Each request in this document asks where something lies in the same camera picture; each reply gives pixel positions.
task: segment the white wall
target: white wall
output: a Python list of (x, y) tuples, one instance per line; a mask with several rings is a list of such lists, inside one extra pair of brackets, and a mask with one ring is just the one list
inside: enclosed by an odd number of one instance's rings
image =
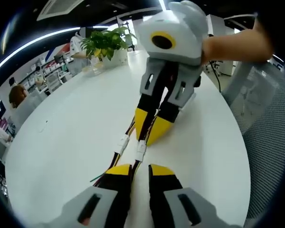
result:
[[(51, 53), (50, 57), (48, 58), (48, 61), (54, 59), (54, 56), (64, 47), (65, 44), (58, 46), (54, 49), (54, 51)], [(11, 77), (14, 77), (16, 82), (20, 82), (22, 79), (24, 79), (27, 75), (27, 73), (31, 72), (31, 66), (38, 61), (40, 57), (46, 57), (48, 54), (48, 51), (42, 53), (41, 55), (36, 56), (35, 58), (31, 59), (26, 64), (22, 65), (18, 68), (9, 78), (0, 86), (0, 100), (2, 100), (3, 105), (6, 108), (6, 112), (3, 115), (6, 119), (8, 119), (11, 116), (12, 108), (10, 106), (9, 102), (9, 94), (10, 94), (10, 85), (9, 85), (9, 79)]]

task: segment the robot eye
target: robot eye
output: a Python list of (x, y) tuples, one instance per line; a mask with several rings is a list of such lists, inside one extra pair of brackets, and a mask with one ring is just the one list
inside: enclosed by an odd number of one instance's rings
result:
[(161, 49), (171, 49), (175, 47), (175, 39), (165, 32), (154, 32), (151, 34), (152, 43)]

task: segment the wire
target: wire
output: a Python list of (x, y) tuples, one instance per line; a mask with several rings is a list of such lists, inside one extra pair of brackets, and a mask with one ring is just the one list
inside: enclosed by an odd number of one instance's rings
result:
[(113, 157), (113, 159), (112, 159), (112, 161), (111, 161), (111, 164), (110, 164), (108, 170), (109, 170), (110, 168), (112, 168), (113, 166), (115, 166), (115, 163), (116, 163), (116, 160), (117, 160), (118, 156), (119, 156), (119, 154), (114, 152), (114, 157)]
[(133, 183), (133, 181), (134, 181), (134, 177), (135, 177), (136, 172), (137, 172), (137, 170), (138, 170), (138, 168), (139, 168), (140, 165), (141, 165), (141, 162), (138, 161), (138, 160), (135, 160), (135, 163), (134, 163), (134, 165), (133, 165), (132, 172), (131, 172), (131, 180), (132, 180), (132, 183)]
[(157, 117), (157, 114), (154, 116), (154, 118), (153, 118), (153, 120), (152, 120), (152, 122), (150, 124), (150, 127), (148, 128), (147, 134), (146, 134), (146, 136), (144, 138), (146, 143), (148, 142), (148, 139), (149, 139), (149, 136), (150, 136), (150, 133), (151, 133), (151, 130), (152, 130), (152, 127), (153, 127), (153, 124), (155, 122), (156, 117)]
[(216, 71), (215, 71), (215, 69), (214, 69), (214, 67), (213, 67), (213, 65), (212, 65), (212, 62), (209, 61), (209, 63), (210, 63), (210, 65), (211, 65), (211, 67), (212, 67), (212, 70), (213, 70), (213, 73), (214, 73), (215, 77), (217, 78), (218, 86), (219, 86), (218, 89), (219, 89), (219, 92), (221, 93), (222, 91), (221, 91), (221, 89), (220, 89), (219, 77), (218, 77), (218, 75), (217, 75), (217, 73), (216, 73)]
[(133, 127), (133, 125), (135, 125), (135, 116), (133, 117), (131, 124), (128, 128), (128, 130), (125, 132), (125, 134), (129, 135), (129, 131), (131, 130), (131, 128)]
[(116, 162), (114, 163), (114, 166), (116, 166), (116, 165), (117, 165), (117, 163), (118, 163), (118, 161), (119, 161), (120, 157), (121, 157), (121, 156), (120, 156), (120, 154), (119, 154), (119, 155), (117, 156)]
[(131, 135), (135, 129), (135, 124), (133, 124), (132, 128), (129, 130), (128, 135)]
[[(131, 135), (132, 132), (134, 131), (134, 129), (135, 129), (135, 121), (134, 121), (134, 120), (135, 120), (135, 117), (133, 117), (133, 119), (132, 119), (132, 121), (131, 121), (131, 124), (130, 124), (130, 126), (129, 126), (129, 128), (128, 128), (128, 130), (126, 131), (125, 134)], [(108, 168), (107, 170), (109, 170), (110, 168), (116, 166), (120, 158), (121, 158), (121, 155), (118, 154), (118, 153), (116, 153), (116, 152), (114, 152), (113, 159), (112, 159), (111, 164), (110, 164), (110, 166), (109, 166), (109, 168)], [(105, 174), (105, 172), (104, 172), (103, 174), (99, 175), (98, 177), (95, 177), (94, 179), (92, 179), (92, 180), (90, 181), (90, 182), (93, 182), (93, 181), (95, 181), (96, 179), (98, 179), (98, 180), (93, 184), (93, 186), (97, 187), (97, 186), (99, 185), (100, 180), (101, 180), (101, 178), (102, 178), (102, 176), (103, 176), (104, 174)]]
[(100, 174), (98, 177), (95, 177), (94, 179), (90, 180), (90, 182), (95, 181), (96, 179), (100, 178), (103, 174)]

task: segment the white table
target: white table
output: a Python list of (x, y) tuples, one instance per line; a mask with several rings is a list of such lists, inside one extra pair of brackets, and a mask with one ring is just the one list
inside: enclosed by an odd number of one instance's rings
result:
[[(49, 222), (105, 171), (140, 94), (147, 54), (96, 77), (80, 73), (49, 96), (23, 124), (6, 160), (9, 198), (26, 224)], [(119, 164), (134, 162), (135, 133)], [(152, 227), (148, 165), (171, 168), (183, 187), (216, 206), (229, 224), (243, 225), (250, 197), (247, 152), (225, 100), (203, 73), (196, 97), (174, 127), (148, 147), (132, 189), (126, 226)]]

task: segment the cable connector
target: cable connector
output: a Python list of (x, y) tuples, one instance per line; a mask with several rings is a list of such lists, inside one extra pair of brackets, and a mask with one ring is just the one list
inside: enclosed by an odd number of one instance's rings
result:
[(147, 150), (146, 141), (140, 140), (137, 145), (135, 160), (142, 162), (146, 150)]
[(120, 155), (123, 154), (125, 148), (127, 147), (128, 145), (128, 142), (130, 140), (130, 136), (128, 136), (127, 134), (125, 134), (119, 141), (117, 147), (116, 147), (116, 150), (114, 150), (115, 153), (118, 153)]

